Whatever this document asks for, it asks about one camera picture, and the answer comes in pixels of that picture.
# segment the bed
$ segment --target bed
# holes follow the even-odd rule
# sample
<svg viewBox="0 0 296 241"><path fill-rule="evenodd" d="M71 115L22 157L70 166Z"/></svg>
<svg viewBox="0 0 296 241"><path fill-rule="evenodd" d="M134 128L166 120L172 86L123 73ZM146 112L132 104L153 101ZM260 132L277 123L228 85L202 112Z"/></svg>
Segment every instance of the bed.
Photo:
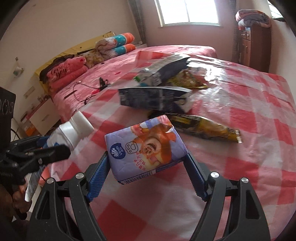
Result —
<svg viewBox="0 0 296 241"><path fill-rule="evenodd" d="M53 102L57 106L62 120L69 120L71 116L75 113L75 111L84 105L83 101L79 102L78 100L84 100L86 97L91 96L91 93L94 91L91 88L79 85L75 87L75 90L77 90L75 95L71 95L68 98L64 99L65 96L73 92L73 86L75 85L75 83L81 81L85 85L91 87L99 87L100 77L102 77L103 79L108 79L109 82L112 83L134 68L140 68L150 65L149 62L139 63L139 65L135 64L135 58L139 51L187 53L194 55L204 55L213 58L217 57L216 50L209 46L168 45L137 49L122 56L107 60L89 69L85 74L77 78L72 84L66 86L53 96Z"/></svg>
<svg viewBox="0 0 296 241"><path fill-rule="evenodd" d="M239 128L243 143L180 136L195 158L210 170L228 179L249 178L266 214L271 238L275 239L296 210L296 113L289 86L281 76L207 57L200 50L194 46L150 47L97 65L76 82L99 86L98 78L102 77L112 85L87 105L73 95L64 99L73 91L74 83L57 93L53 100L62 118L68 120L80 109L95 132L79 143L67 161L52 164L51 176L66 180L85 171L106 150L105 134L147 119L148 111L119 105L117 89L135 85L135 69L149 66L164 55L160 52L187 53L210 73L210 88L194 94L190 113ZM77 96L83 98L92 91L82 87ZM226 199L216 238L223 234L229 203ZM110 172L99 197L91 203L109 241L189 240L204 206L182 163L128 185L117 183Z"/></svg>

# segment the folded blanket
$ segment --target folded blanket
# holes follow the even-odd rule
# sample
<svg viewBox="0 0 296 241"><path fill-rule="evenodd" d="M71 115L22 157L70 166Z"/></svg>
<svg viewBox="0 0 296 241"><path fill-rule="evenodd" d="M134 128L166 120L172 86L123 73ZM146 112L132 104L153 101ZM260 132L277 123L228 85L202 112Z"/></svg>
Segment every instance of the folded blanket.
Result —
<svg viewBox="0 0 296 241"><path fill-rule="evenodd" d="M116 35L113 37L105 38L96 43L95 49L109 50L125 44L129 44L135 40L131 33Z"/></svg>
<svg viewBox="0 0 296 241"><path fill-rule="evenodd" d="M72 81L76 80L79 76L84 74L88 70L88 67L83 65L81 68L67 74L66 76L60 78L57 81L50 82L49 86L51 87L51 92L55 93L63 89L65 86L70 84Z"/></svg>
<svg viewBox="0 0 296 241"><path fill-rule="evenodd" d="M55 66L58 66L60 63L66 61L67 59L74 58L74 57L75 57L74 54L69 54L69 55L64 55L62 57L55 58L52 64L50 64L49 66L41 70L39 74L39 80L45 84L48 81L48 78L46 75L49 71L51 71Z"/></svg>
<svg viewBox="0 0 296 241"><path fill-rule="evenodd" d="M103 56L101 55L101 53L97 49L92 49L91 51L81 54L80 56L83 56L86 58L85 65L88 68L92 68L96 64L99 64L104 61Z"/></svg>
<svg viewBox="0 0 296 241"><path fill-rule="evenodd" d="M136 49L136 46L133 44L126 44L120 47L116 47L109 50L100 50L101 55L105 60L117 57L119 55L123 55L125 53L131 52Z"/></svg>
<svg viewBox="0 0 296 241"><path fill-rule="evenodd" d="M235 15L235 19L239 27L251 27L253 24L265 28L271 27L271 19L269 16L258 10L239 10Z"/></svg>
<svg viewBox="0 0 296 241"><path fill-rule="evenodd" d="M46 76L48 77L49 82L53 82L81 68L85 63L86 59L82 56L69 58L65 62L62 62L58 66L55 66L46 74Z"/></svg>

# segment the window frame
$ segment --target window frame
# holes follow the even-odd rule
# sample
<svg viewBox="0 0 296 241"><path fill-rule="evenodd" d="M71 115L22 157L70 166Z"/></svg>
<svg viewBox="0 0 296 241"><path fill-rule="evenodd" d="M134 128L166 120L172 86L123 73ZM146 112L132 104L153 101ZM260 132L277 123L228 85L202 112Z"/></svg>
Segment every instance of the window frame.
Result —
<svg viewBox="0 0 296 241"><path fill-rule="evenodd" d="M156 5L156 8L157 8L157 13L158 13L158 17L159 17L160 27L180 26L180 25L208 25L208 26L222 27L221 26L221 23L220 23L220 18L219 18L219 13L218 13L218 9L217 9L216 0L214 0L214 3L215 3L215 8L216 8L217 17L218 17L218 23L190 22L188 10L187 10L187 4L186 4L186 1L185 0L183 0L183 1L185 2L185 5L186 5L186 12L187 12L187 17L188 17L188 22L165 24L164 19L163 19L163 14L162 14L162 11L161 11L159 0L154 0L155 5Z"/></svg>
<svg viewBox="0 0 296 241"><path fill-rule="evenodd" d="M273 16L272 16L272 10L271 10L271 8L270 8L270 6L273 6L274 8L276 8L270 1L267 1L267 3L268 3L268 7L269 7L269 9L270 9L270 12L271 12L271 18L273 19L273 20L277 20L277 21L280 21L280 22L285 22L285 19L284 19L284 17L282 16L282 17L278 17L278 18L274 18Z"/></svg>

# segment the cabinet drawer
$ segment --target cabinet drawer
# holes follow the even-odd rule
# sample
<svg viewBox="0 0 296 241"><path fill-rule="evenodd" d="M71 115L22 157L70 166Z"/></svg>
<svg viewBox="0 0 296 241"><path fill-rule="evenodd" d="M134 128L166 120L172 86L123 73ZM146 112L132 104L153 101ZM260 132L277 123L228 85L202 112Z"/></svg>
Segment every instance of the cabinet drawer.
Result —
<svg viewBox="0 0 296 241"><path fill-rule="evenodd" d="M246 39L251 40L251 31L245 31Z"/></svg>
<svg viewBox="0 0 296 241"><path fill-rule="evenodd" d="M41 135L46 135L46 133L54 126L55 123L58 122L59 119L59 116L48 114L45 116L44 121L35 127Z"/></svg>
<svg viewBox="0 0 296 241"><path fill-rule="evenodd" d="M30 121L40 134L45 135L59 119L59 114L49 99L31 116Z"/></svg>
<svg viewBox="0 0 296 241"><path fill-rule="evenodd" d="M243 39L251 40L251 31L241 31L241 37Z"/></svg>
<svg viewBox="0 0 296 241"><path fill-rule="evenodd" d="M241 37L242 37L243 39L246 39L246 31L241 31Z"/></svg>

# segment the black cable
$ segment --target black cable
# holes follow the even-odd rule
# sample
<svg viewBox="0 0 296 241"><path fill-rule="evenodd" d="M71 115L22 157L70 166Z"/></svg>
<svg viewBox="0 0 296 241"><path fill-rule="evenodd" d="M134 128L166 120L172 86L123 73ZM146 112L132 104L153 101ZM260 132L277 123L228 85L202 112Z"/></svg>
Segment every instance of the black cable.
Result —
<svg viewBox="0 0 296 241"><path fill-rule="evenodd" d="M18 129L19 129L19 128L17 128L17 131L18 131ZM15 137L16 137L16 135L17 135L17 131L16 131L16 133L15 133L15 136L14 136L13 140L15 140ZM19 136L17 136L17 137L18 137L18 139L20 139Z"/></svg>
<svg viewBox="0 0 296 241"><path fill-rule="evenodd" d="M42 175L41 175L41 178L43 179L43 181L45 181L46 182L46 180L42 177Z"/></svg>
<svg viewBox="0 0 296 241"><path fill-rule="evenodd" d="M20 139L19 135L17 134L18 129L17 131L15 131L14 129L10 128L10 130L15 134L15 136L18 137L18 139Z"/></svg>
<svg viewBox="0 0 296 241"><path fill-rule="evenodd" d="M84 86L86 86L86 87L89 87L89 88L92 88L92 89L95 89L95 90L103 90L104 88L106 88L108 85L109 85L109 81L108 80L103 80L103 78L102 77L100 77L100 87L98 87L98 88L96 88L96 87L92 87L92 86L89 86L89 85L86 85L86 84L83 84L83 83L80 83L80 82L77 82L77 83L75 83L74 85L73 85L73 91L74 91L74 87L76 86L76 85L84 85ZM84 100L79 100L78 98L77 98L77 96L75 95L75 92L73 93L73 95L74 95L74 97L75 97L75 99L78 101L78 102L84 102L84 104L86 104L86 101L88 101L90 98L92 98L92 97L94 97L95 95L91 95L91 96L88 96L88 97L86 97L86 99L84 99Z"/></svg>

